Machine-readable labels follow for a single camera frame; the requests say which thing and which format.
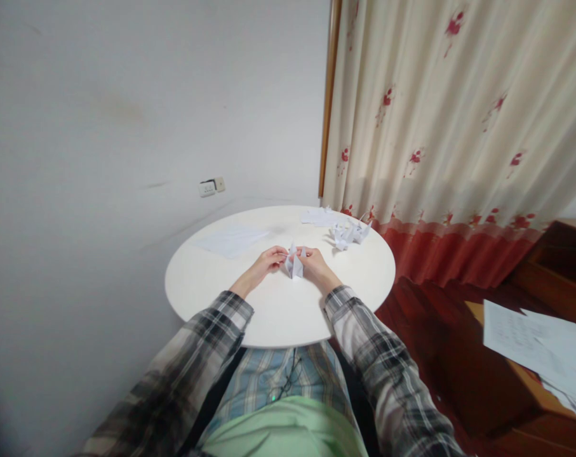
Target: blue plaid shirt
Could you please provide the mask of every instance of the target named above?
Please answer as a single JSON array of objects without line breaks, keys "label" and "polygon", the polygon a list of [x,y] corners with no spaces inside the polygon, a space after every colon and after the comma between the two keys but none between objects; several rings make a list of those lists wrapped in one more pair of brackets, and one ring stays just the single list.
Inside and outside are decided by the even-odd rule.
[{"label": "blue plaid shirt", "polygon": [[[362,378],[382,454],[463,456],[450,421],[434,406],[417,365],[396,334],[347,286],[328,295],[325,312],[345,358]],[[220,293],[153,359],[80,455],[173,456],[210,387],[241,346],[252,315],[253,309],[238,295]],[[344,380],[337,385],[342,388]],[[194,450],[191,455],[204,454]]]}]

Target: wall socket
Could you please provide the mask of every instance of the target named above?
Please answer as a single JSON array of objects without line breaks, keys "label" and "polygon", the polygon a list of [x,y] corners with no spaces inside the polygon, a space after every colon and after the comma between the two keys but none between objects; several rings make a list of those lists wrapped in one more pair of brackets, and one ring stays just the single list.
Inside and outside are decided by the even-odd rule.
[{"label": "wall socket", "polygon": [[199,195],[201,197],[209,197],[216,193],[216,186],[212,181],[205,181],[199,183]]},{"label": "wall socket", "polygon": [[216,192],[224,192],[226,186],[224,185],[224,178],[221,176],[214,178],[213,181],[216,183]]}]

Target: wooden floor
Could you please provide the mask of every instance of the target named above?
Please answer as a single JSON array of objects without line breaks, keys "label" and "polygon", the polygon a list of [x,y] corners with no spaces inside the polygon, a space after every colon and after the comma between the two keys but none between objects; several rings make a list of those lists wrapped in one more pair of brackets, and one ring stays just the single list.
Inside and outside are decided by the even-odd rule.
[{"label": "wooden floor", "polygon": [[484,299],[515,310],[525,308],[553,315],[543,303],[510,284],[485,290],[452,281],[440,288],[431,282],[414,284],[404,277],[394,285],[376,315],[408,347],[436,406],[453,422],[455,437],[462,449],[469,455],[477,454],[479,457],[505,456],[487,440],[468,437],[453,414],[451,405],[445,404],[439,396],[438,384],[430,370],[431,359],[451,327],[466,313],[469,314],[464,300],[482,303]]}]

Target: white round table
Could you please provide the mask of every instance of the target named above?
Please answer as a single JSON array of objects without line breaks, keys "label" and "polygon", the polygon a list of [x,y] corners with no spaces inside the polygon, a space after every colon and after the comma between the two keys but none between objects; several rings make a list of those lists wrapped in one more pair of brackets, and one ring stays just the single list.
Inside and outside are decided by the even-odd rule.
[{"label": "white round table", "polygon": [[[372,311],[387,298],[396,275],[389,246],[374,230],[363,243],[346,251],[334,247],[328,227],[300,222],[310,206],[270,206],[244,211],[202,228],[186,240],[171,258],[165,273],[165,291],[175,312],[185,321],[205,309],[218,294],[232,286],[262,251],[272,246],[318,248],[338,278],[356,292]],[[193,244],[225,227],[240,225],[270,234],[244,254],[227,259]],[[308,279],[291,279],[285,267],[269,274],[247,297],[254,308],[243,345],[257,348],[304,346],[331,336],[321,306],[325,297]]]}]

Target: wooden door frame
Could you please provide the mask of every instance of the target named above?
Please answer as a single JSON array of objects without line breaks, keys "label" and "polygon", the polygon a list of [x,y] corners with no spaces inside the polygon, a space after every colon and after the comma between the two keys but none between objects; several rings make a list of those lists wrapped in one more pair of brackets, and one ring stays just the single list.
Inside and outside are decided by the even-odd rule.
[{"label": "wooden door frame", "polygon": [[324,123],[321,137],[321,165],[319,167],[319,198],[324,196],[326,177],[326,158],[328,156],[328,134],[330,132],[330,112],[332,111],[332,93],[334,73],[337,68],[338,29],[342,0],[330,0],[330,26],[328,28],[328,57],[326,59],[326,95],[324,99]]}]

